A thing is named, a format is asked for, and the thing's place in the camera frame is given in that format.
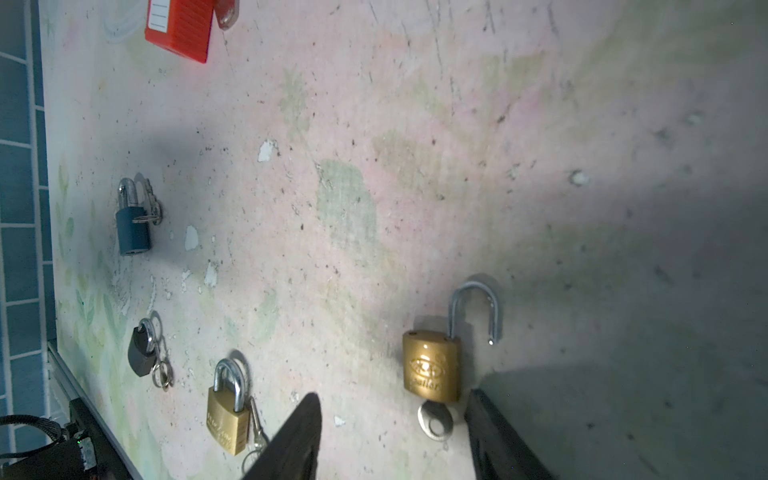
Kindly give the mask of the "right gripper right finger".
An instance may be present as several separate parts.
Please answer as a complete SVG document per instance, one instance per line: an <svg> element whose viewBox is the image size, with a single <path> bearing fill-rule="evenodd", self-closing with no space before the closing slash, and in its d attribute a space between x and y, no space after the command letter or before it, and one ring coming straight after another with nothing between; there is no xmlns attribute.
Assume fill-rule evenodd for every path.
<svg viewBox="0 0 768 480"><path fill-rule="evenodd" d="M476 479L555 478L482 390L470 391L464 418Z"/></svg>

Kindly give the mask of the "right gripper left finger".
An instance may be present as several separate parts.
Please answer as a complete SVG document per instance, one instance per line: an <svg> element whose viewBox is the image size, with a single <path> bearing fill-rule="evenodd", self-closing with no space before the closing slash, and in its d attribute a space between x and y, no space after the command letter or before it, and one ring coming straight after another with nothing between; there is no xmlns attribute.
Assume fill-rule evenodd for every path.
<svg viewBox="0 0 768 480"><path fill-rule="evenodd" d="M316 479L322 434L321 402L306 394L243 479Z"/></svg>

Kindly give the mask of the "large brass padlock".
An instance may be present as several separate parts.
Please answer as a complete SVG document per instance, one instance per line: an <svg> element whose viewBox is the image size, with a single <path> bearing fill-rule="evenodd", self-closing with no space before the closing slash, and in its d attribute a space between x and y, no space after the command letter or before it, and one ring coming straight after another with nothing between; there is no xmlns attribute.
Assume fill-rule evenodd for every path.
<svg viewBox="0 0 768 480"><path fill-rule="evenodd" d="M230 358L221 359L208 390L206 426L214 440L233 456L242 452L247 442L250 412L246 393L239 365Z"/></svg>

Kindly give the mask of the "small brass padlock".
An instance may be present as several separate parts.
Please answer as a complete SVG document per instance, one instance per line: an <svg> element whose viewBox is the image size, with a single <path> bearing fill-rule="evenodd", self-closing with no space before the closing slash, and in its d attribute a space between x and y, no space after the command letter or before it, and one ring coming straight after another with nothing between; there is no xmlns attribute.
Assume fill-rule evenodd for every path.
<svg viewBox="0 0 768 480"><path fill-rule="evenodd" d="M402 335L403 380L407 391L437 403L459 401L462 341L456 320L462 297L471 290L483 292L489 302L488 344L494 346L499 342L502 316L497 293L482 281L466 281L451 296L443 331L409 330Z"/></svg>

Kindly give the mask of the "small black padlock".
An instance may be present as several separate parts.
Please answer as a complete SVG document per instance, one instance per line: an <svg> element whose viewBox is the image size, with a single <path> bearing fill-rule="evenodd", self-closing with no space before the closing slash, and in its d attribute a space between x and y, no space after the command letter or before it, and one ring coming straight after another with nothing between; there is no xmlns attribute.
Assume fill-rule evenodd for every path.
<svg viewBox="0 0 768 480"><path fill-rule="evenodd" d="M152 321L143 318L133 329L127 358L129 365L138 377L151 373L157 363L157 335Z"/></svg>

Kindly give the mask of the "blue padlock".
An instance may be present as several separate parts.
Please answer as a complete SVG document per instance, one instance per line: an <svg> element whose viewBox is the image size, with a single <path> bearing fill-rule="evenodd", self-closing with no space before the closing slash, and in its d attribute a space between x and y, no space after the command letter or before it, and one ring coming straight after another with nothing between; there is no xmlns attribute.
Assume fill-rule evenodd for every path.
<svg viewBox="0 0 768 480"><path fill-rule="evenodd" d="M144 253L151 248L148 225L136 222L137 218L145 215L145 208L138 202L135 181L123 178L118 185L118 210L115 215L121 256Z"/></svg>

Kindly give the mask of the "red padlock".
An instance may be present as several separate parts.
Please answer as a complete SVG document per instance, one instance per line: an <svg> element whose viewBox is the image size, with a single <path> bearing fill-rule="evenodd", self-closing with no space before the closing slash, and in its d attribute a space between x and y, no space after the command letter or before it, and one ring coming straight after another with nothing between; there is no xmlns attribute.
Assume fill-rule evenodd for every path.
<svg viewBox="0 0 768 480"><path fill-rule="evenodd" d="M213 16L213 0L150 0L144 36L155 46L205 64Z"/></svg>

